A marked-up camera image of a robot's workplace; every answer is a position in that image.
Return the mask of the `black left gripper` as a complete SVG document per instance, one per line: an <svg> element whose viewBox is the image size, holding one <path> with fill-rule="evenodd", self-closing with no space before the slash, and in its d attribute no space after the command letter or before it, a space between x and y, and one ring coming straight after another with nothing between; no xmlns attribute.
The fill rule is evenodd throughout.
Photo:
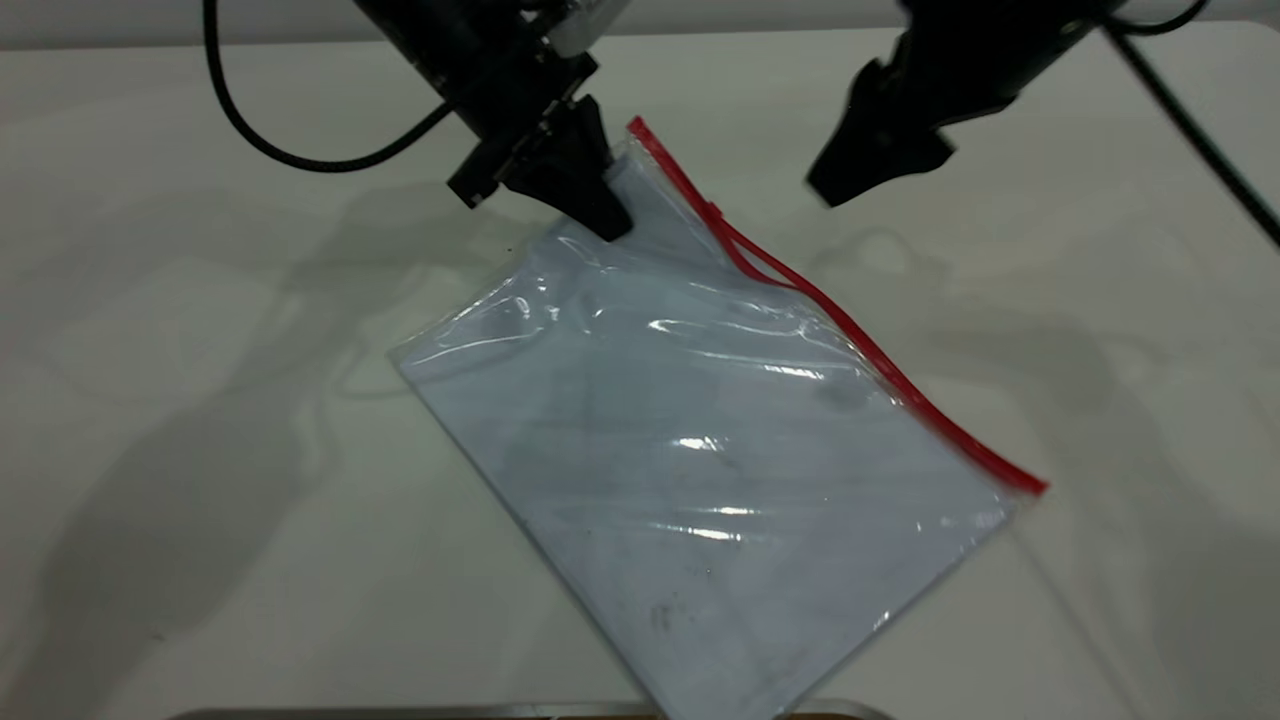
<svg viewBox="0 0 1280 720"><path fill-rule="evenodd" d="M620 240L634 220L605 181L613 156L598 101L576 99L596 72L586 53L561 56L559 9L525 1L358 1L477 143L448 179L475 208L499 187Z"/></svg>

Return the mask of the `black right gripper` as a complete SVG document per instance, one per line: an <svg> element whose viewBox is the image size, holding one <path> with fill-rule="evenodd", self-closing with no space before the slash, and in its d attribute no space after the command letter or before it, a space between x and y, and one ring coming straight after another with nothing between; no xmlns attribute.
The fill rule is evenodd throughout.
<svg viewBox="0 0 1280 720"><path fill-rule="evenodd" d="M904 1L908 28L887 70L870 61L852 79L844 114L806 173L828 208L905 176L940 169L955 152L940 132L1002 111L1119 1Z"/></svg>

